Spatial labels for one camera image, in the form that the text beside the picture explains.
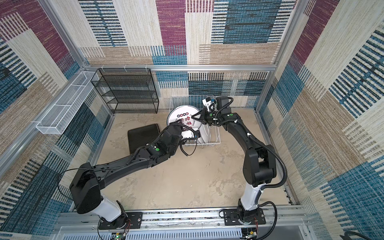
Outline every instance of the white plate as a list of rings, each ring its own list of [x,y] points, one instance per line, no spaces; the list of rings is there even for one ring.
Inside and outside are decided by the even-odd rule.
[[[187,125],[191,128],[199,128],[201,126],[201,122],[192,119],[192,115],[198,113],[199,110],[194,106],[183,105],[175,108],[169,115],[167,119],[167,125],[171,122],[175,122],[181,119],[182,124]]]
[[[194,106],[183,105],[175,108],[169,115],[167,119],[167,125],[171,122],[175,122],[179,119],[182,120],[184,125],[187,125],[191,128],[198,128],[200,131],[201,137],[197,140],[198,143],[209,143],[210,133],[209,126],[204,125],[202,122],[192,119],[192,115],[198,113],[199,110]]]

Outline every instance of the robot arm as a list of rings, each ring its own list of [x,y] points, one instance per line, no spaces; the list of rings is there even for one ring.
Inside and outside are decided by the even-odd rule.
[[[248,185],[243,197],[239,200],[238,212],[246,222],[247,219],[253,219],[252,214],[258,207],[263,186],[276,177],[276,160],[265,146],[260,145],[261,142],[258,144],[251,140],[252,134],[243,124],[240,116],[231,112],[229,104],[228,97],[218,97],[216,100],[205,99],[206,107],[199,112],[198,120],[208,125],[223,126],[244,150],[243,174]],[[192,134],[185,134],[183,128],[187,128]],[[80,214],[94,212],[111,222],[114,227],[122,227],[126,222],[123,207],[119,202],[115,204],[106,199],[100,190],[137,170],[154,167],[166,161],[175,154],[178,146],[181,146],[186,139],[199,137],[197,130],[180,122],[174,122],[167,126],[152,143],[138,148],[135,153],[127,157],[93,167],[90,163],[81,165],[70,185],[77,212]]]

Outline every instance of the mounting plate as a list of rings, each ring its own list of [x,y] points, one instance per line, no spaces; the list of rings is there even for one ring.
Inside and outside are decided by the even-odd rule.
[[[237,209],[225,209],[224,213],[224,223],[226,226],[234,226],[242,224],[239,221],[239,217],[237,214]],[[254,216],[259,225],[266,224],[264,212],[261,208],[256,209],[256,214]]]
[[[128,218],[131,220],[131,229],[139,229],[141,226],[141,220],[143,213],[142,212],[127,212]],[[111,229],[116,229],[113,227],[112,224],[109,222],[100,222],[99,225],[99,230],[111,230]]]

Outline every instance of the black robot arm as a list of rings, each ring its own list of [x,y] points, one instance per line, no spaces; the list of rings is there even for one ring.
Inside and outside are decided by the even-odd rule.
[[[245,153],[243,174],[246,181],[251,185],[251,188],[246,191],[258,191],[257,195],[248,197],[247,203],[240,202],[241,212],[239,215],[242,219],[248,217],[253,219],[254,211],[258,207],[258,199],[261,195],[261,190],[276,177],[276,160],[271,154],[272,146],[265,146],[260,141],[255,141],[256,138],[250,133],[244,125],[241,117],[237,113],[232,113],[229,104],[230,97],[218,97],[213,102],[216,105],[216,111],[212,110],[212,106],[206,106],[202,111],[193,116],[194,119],[208,125],[223,126],[223,128],[234,136]],[[166,161],[175,154],[178,146],[181,146],[186,138],[183,137],[183,130],[188,129],[192,132],[189,139],[198,139],[200,133],[193,130],[180,122],[171,123],[167,126],[152,143],[139,147],[135,153],[106,164],[91,166],[90,163],[81,165],[72,180],[70,191],[77,209],[77,212],[84,214],[87,212],[99,212],[103,201],[101,189],[108,186],[110,183],[127,176],[137,170],[154,167],[159,163]],[[124,209],[120,206],[120,216],[114,219],[112,225],[116,228],[125,223],[126,215]]]

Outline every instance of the red wire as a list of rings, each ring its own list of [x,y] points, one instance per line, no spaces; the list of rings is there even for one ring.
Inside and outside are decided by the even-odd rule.
[[[256,223],[256,233],[258,233],[259,223],[257,222],[255,217],[254,217],[254,219],[255,219],[255,223]]]
[[[131,229],[131,220],[130,219],[128,219],[129,220],[129,223],[128,223],[128,225],[125,227],[125,229],[124,229],[124,232],[123,232],[123,234],[125,233],[125,230],[127,230],[127,228],[128,228],[128,232],[129,232],[129,230]]]

